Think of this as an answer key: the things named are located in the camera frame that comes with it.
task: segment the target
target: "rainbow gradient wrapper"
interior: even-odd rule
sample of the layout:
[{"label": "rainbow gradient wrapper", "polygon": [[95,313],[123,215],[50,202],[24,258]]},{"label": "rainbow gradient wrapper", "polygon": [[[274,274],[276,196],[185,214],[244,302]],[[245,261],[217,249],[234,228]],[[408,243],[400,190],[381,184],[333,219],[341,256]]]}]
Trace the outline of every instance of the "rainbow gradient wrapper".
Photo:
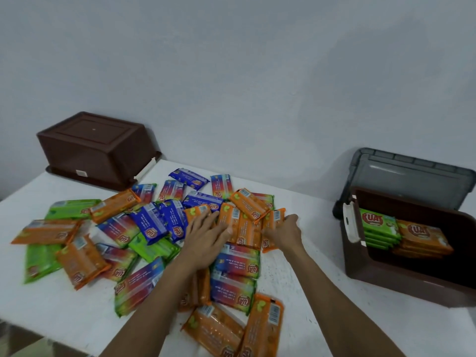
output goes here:
[{"label": "rainbow gradient wrapper", "polygon": [[258,278],[259,250],[226,243],[218,254],[214,267],[220,272]]},{"label": "rainbow gradient wrapper", "polygon": [[152,292],[164,271],[162,258],[128,276],[114,287],[114,310],[116,314],[126,316],[134,311]]},{"label": "rainbow gradient wrapper", "polygon": [[169,234],[155,203],[146,204],[129,215],[139,227],[140,232],[144,234],[147,245],[154,244]]},{"label": "rainbow gradient wrapper", "polygon": [[96,248],[104,260],[111,264],[111,269],[102,273],[101,276],[115,282],[121,282],[139,258],[138,254],[130,249],[119,249],[104,243],[96,244]]},{"label": "rainbow gradient wrapper", "polygon": [[136,184],[132,186],[132,191],[140,198],[140,203],[145,205],[152,202],[157,184]]},{"label": "rainbow gradient wrapper", "polygon": [[185,208],[198,207],[202,204],[207,204],[210,207],[212,212],[220,210],[223,199],[214,197],[213,195],[208,195],[192,190],[183,200],[183,206]]},{"label": "rainbow gradient wrapper", "polygon": [[148,246],[142,233],[137,234],[129,243],[129,248],[144,258],[147,263],[152,263],[157,257],[162,257],[165,263],[169,263],[180,252],[180,247],[172,244],[168,238],[162,238],[157,243]]},{"label": "rainbow gradient wrapper", "polygon": [[178,180],[166,180],[158,195],[157,203],[162,203],[168,199],[181,201],[183,199],[184,190],[185,184],[182,182]]},{"label": "rainbow gradient wrapper", "polygon": [[214,270],[210,279],[210,297],[215,302],[249,313],[256,282],[252,278],[235,276]]},{"label": "rainbow gradient wrapper", "polygon": [[269,209],[274,210],[274,195],[261,193],[253,193],[253,195],[259,200],[265,202]]},{"label": "rainbow gradient wrapper", "polygon": [[187,218],[183,211],[182,202],[179,200],[166,200],[158,206],[162,219],[166,222],[165,228],[170,232],[173,243],[185,238]]},{"label": "rainbow gradient wrapper", "polygon": [[119,213],[105,222],[98,224],[98,228],[115,241],[120,248],[126,247],[140,232],[139,227],[130,216],[124,213]]},{"label": "rainbow gradient wrapper", "polygon": [[189,187],[200,190],[205,184],[207,184],[210,180],[201,175],[194,173],[191,170],[185,168],[179,168],[174,170],[169,174],[169,177],[174,178],[184,184],[187,184]]},{"label": "rainbow gradient wrapper", "polygon": [[210,179],[213,195],[223,200],[229,199],[231,193],[234,192],[233,186],[231,185],[230,174],[212,175]]}]

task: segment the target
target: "brown plastic box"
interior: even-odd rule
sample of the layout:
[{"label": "brown plastic box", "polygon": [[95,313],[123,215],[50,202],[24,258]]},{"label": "brown plastic box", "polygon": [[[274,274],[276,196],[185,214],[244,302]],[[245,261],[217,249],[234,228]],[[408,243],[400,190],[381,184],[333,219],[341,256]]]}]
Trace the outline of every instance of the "brown plastic box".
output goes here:
[{"label": "brown plastic box", "polygon": [[160,158],[142,124],[84,111],[37,134],[50,165],[46,171],[122,191]]},{"label": "brown plastic box", "polygon": [[[370,155],[370,159],[372,159],[375,156],[374,152],[378,151],[365,149],[362,155],[364,155],[364,158]],[[390,160],[392,161],[388,161],[389,164],[381,167],[379,163],[386,163],[387,161],[374,158],[369,164],[372,167],[367,168],[367,171],[363,173],[366,176],[366,181],[368,182],[369,178],[373,178],[368,173],[372,169],[380,168],[380,173],[381,169],[387,168],[391,171],[392,175],[395,174],[398,169],[391,168],[395,164],[395,158],[392,157]],[[437,164],[434,163],[432,166],[425,166],[425,168],[429,167],[434,170],[435,165]],[[446,168],[445,170],[463,176],[464,180],[470,180],[471,182],[468,183],[468,186],[471,190],[474,186],[474,172],[467,173],[468,169],[453,168],[455,169],[450,170]],[[397,189],[401,188],[401,186],[408,188],[408,185],[412,182],[411,179],[405,179],[404,175],[411,173],[406,169],[404,170],[405,172],[400,174],[401,178],[399,181],[395,181],[394,184],[388,187],[395,194],[404,194],[403,189],[400,189],[401,192],[400,190],[397,191]],[[346,185],[347,189],[344,190],[341,199],[336,203],[333,210],[334,215],[341,219],[340,226],[346,274],[354,279],[389,288],[443,306],[476,306],[476,278],[474,278],[474,270],[476,269],[476,220],[466,213],[432,205],[429,202],[430,199],[422,202],[361,186],[352,186],[352,184],[362,184],[362,182],[353,179],[354,176],[352,175],[352,178],[349,177]],[[422,174],[415,182],[431,184],[431,181],[425,181],[424,178],[426,177]],[[385,184],[380,183],[380,181],[375,180],[374,184]],[[467,189],[462,188],[462,190],[465,190],[464,196],[467,194]],[[458,198],[455,202],[458,203],[458,207],[463,199],[464,197]],[[437,199],[434,199],[434,201],[435,204],[445,204],[447,202]],[[349,226],[349,224],[352,224],[352,221],[345,217],[348,214],[342,215],[338,213],[339,208],[342,212],[342,204],[351,204],[353,209],[351,215],[354,216],[357,235],[351,236],[350,239],[346,230],[346,224],[348,225],[349,234],[354,234],[354,230]],[[443,259],[431,260],[400,257],[386,250],[367,247],[359,208],[394,216],[397,219],[439,227],[455,252],[452,255],[445,256]]]}]

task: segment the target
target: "transparent gray lid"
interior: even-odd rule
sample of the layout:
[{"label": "transparent gray lid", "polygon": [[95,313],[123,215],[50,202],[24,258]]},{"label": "transparent gray lid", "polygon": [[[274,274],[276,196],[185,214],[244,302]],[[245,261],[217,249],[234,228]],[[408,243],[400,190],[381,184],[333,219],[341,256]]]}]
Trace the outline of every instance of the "transparent gray lid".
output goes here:
[{"label": "transparent gray lid", "polygon": [[476,172],[471,169],[362,148],[352,157],[339,201],[348,199],[351,187],[360,186],[458,210],[475,183]]}]

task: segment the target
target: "tiled floor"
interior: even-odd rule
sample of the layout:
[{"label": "tiled floor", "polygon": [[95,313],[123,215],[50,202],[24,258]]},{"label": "tiled floor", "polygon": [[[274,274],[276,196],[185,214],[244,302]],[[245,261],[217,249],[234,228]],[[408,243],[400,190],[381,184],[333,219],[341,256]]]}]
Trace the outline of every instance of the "tiled floor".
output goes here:
[{"label": "tiled floor", "polygon": [[0,357],[87,357],[87,355],[0,320]]}]

